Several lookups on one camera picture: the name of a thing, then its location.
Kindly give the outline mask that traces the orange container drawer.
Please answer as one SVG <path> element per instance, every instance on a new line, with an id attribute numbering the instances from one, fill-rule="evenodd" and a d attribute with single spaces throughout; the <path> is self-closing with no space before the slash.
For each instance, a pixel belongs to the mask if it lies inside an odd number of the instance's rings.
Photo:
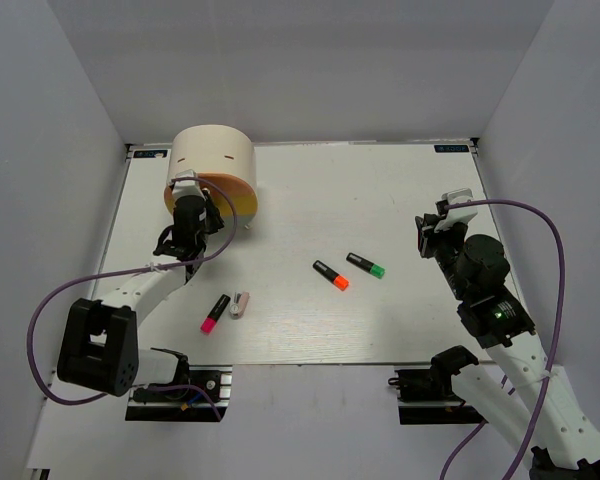
<path id="1" fill-rule="evenodd" d="M 163 197 L 167 210 L 174 213 L 176 201 L 172 197 L 169 186 L 164 189 Z M 201 174 L 199 187 L 206 190 L 219 208 L 223 220 L 232 219 L 232 210 L 226 196 L 229 197 L 237 214 L 239 227 L 248 227 L 258 211 L 258 198 L 256 190 L 245 180 L 230 174 L 209 173 Z"/>

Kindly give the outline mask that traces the orange cap black highlighter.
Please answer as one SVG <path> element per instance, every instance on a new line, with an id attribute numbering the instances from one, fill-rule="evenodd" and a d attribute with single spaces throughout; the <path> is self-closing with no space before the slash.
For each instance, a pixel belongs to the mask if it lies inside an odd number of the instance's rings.
<path id="1" fill-rule="evenodd" d="M 349 280 L 326 265 L 324 262 L 316 260 L 313 263 L 312 268 L 340 291 L 345 291 L 348 288 Z"/>

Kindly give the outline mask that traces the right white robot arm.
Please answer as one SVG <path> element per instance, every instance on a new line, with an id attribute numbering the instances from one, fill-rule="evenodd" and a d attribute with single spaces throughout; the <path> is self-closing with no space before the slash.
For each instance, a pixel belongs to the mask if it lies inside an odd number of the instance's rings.
<path id="1" fill-rule="evenodd" d="M 532 479 L 600 479 L 600 431 L 554 373 L 531 317 L 505 285 L 510 265 L 502 244 L 468 235 L 471 214 L 425 214 L 415 219 L 418 251 L 436 260 L 469 334 L 500 367 L 508 395 L 486 378 L 463 346 L 431 360 L 431 384 L 441 397 L 460 397 L 512 446 L 507 478 L 525 467 Z"/>

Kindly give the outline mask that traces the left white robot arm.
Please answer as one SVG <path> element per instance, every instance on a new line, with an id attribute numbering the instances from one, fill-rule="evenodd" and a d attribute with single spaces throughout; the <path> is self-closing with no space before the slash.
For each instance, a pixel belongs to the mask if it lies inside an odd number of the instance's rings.
<path id="1" fill-rule="evenodd" d="M 179 399 L 191 387 L 179 352 L 142 350 L 138 327 L 167 297 L 184 287 L 200 268 L 208 236 L 224 227 L 207 190 L 175 201 L 173 223 L 159 236 L 146 273 L 94 300 L 71 306 L 57 365 L 66 383 L 120 397 L 131 388 L 156 385 Z"/>

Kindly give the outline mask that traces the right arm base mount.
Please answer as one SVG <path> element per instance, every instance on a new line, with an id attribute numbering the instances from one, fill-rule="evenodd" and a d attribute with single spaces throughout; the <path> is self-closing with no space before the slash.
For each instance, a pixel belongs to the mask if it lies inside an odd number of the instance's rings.
<path id="1" fill-rule="evenodd" d="M 387 380 L 396 391 L 399 423 L 405 426 L 472 425 L 483 417 L 452 390 L 451 377 L 478 358 L 463 346 L 436 354 L 428 366 L 397 367 Z"/>

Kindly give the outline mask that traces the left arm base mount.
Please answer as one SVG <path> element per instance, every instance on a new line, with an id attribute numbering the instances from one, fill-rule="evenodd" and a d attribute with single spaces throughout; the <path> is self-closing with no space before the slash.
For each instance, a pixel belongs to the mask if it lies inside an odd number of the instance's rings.
<path id="1" fill-rule="evenodd" d="M 157 391 L 134 387 L 125 420 L 131 422 L 217 423 L 228 409 L 232 390 L 231 366 L 191 367 L 187 388 Z"/>

